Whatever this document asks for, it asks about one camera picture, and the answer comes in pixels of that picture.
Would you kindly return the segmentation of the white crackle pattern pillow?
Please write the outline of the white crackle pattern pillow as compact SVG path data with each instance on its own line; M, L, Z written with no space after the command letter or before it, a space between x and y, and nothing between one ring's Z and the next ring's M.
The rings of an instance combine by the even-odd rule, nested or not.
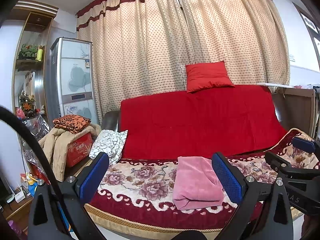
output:
M128 130L116 132L109 129L103 129L93 142L89 157L95 159L100 152L104 152L109 157L109 165L116 164L122 157L127 134Z

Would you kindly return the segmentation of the red gift box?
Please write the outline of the red gift box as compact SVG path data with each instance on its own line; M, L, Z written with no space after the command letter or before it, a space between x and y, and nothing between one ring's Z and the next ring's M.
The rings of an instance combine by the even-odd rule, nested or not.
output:
M85 159L91 151L92 144L91 133L87 133L74 142L71 142L68 145L66 166L73 167L82 161L82 159Z

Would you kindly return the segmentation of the orange black patterned cloth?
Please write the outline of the orange black patterned cloth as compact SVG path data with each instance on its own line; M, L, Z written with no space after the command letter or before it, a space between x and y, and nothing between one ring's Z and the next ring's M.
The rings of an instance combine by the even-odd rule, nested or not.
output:
M84 116L69 114L53 120L55 128L67 130L73 134L84 130L91 123L91 119Z

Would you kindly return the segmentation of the red cushion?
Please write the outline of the red cushion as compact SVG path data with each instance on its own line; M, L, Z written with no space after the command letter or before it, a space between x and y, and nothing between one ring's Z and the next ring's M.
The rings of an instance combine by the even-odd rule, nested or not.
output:
M188 93L215 87L234 87L223 61L189 64L185 69Z

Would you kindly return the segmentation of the wooden display shelf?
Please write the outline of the wooden display shelf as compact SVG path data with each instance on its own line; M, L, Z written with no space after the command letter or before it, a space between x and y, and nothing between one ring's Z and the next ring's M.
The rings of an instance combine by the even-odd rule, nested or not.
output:
M58 8L33 0L19 0L9 18L22 22L12 75L12 105L20 119L46 113L44 72L46 50Z

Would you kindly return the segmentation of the pink corduroy zip jacket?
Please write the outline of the pink corduroy zip jacket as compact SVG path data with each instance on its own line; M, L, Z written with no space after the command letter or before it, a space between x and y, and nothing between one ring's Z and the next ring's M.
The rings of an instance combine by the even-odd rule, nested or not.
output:
M204 157L178 157L173 202L178 210L219 206L224 199L222 185Z

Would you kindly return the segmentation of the red sofa throw blanket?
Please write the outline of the red sofa throw blanket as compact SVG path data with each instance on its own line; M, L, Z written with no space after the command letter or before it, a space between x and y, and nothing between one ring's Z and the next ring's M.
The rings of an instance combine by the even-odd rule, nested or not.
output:
M127 99L120 130L127 131L123 157L146 160L259 152L286 134L270 90L257 85Z

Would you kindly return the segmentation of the beige dotted curtain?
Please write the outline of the beige dotted curtain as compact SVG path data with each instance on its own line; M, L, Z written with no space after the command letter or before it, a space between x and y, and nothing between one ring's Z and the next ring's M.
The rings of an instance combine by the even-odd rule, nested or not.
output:
M185 90L188 64L222 61L237 85L290 81L273 0L94 0L76 16L99 119L125 99Z

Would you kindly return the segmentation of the floral plush seat blanket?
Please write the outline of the floral plush seat blanket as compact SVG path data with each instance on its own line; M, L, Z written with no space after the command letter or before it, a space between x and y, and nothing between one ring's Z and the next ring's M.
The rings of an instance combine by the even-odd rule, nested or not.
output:
M298 168L319 168L313 153L294 148L293 137L309 139L303 131L292 128L271 148L226 156L244 175L272 183L276 173L264 155L271 151ZM225 226L236 204L223 190L221 205L193 210L178 210L173 202L176 159L125 159L111 165L93 198L85 205L91 218L100 226L129 235L166 239L182 230L200 230L214 238Z

